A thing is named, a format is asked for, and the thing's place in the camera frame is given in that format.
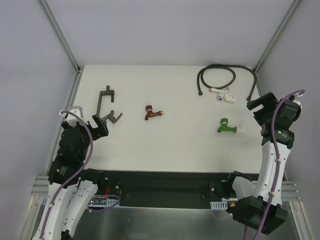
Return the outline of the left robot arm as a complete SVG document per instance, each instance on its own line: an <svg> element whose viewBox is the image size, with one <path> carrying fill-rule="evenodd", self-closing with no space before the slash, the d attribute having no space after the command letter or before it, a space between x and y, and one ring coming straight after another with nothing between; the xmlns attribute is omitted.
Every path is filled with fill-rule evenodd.
<svg viewBox="0 0 320 240"><path fill-rule="evenodd" d="M33 236L35 240L71 240L90 199L105 191L104 174L85 169L93 142L109 134L107 123L98 115L96 127L81 115L63 111L65 120L58 151L48 172L48 194L44 211Z"/></svg>

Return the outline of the white elbow pipe fitting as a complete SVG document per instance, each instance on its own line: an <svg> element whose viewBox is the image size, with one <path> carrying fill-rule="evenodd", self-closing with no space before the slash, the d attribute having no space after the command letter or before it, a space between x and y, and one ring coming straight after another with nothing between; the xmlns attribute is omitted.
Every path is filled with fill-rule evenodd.
<svg viewBox="0 0 320 240"><path fill-rule="evenodd" d="M240 125L238 125L236 130L237 134L245 134L247 132L247 125L242 123Z"/></svg>

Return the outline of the green plastic faucet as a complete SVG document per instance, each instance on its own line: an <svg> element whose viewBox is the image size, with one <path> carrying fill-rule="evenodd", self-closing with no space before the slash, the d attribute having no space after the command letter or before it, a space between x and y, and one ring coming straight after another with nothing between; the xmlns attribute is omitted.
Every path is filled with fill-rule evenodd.
<svg viewBox="0 0 320 240"><path fill-rule="evenodd" d="M236 133L237 132L237 127L234 126L234 127L230 127L228 126L229 124L229 120L227 118L222 118L220 120L220 126L218 127L217 129L217 132L218 133L221 133L221 132L233 132L233 133Z"/></svg>

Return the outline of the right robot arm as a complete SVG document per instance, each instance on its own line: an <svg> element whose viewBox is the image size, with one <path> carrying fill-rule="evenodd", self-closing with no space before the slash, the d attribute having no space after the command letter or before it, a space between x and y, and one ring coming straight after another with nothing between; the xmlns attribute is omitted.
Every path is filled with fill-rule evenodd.
<svg viewBox="0 0 320 240"><path fill-rule="evenodd" d="M282 225L288 212L282 208L282 181L286 162L295 141L291 125L300 117L302 103L300 97L305 90L296 90L281 99L269 92L247 103L253 110L254 119L261 127L262 160L256 183L241 172L232 172L223 190L225 198L235 197L237 202L229 207L233 220L244 228L256 231L253 239L268 235Z"/></svg>

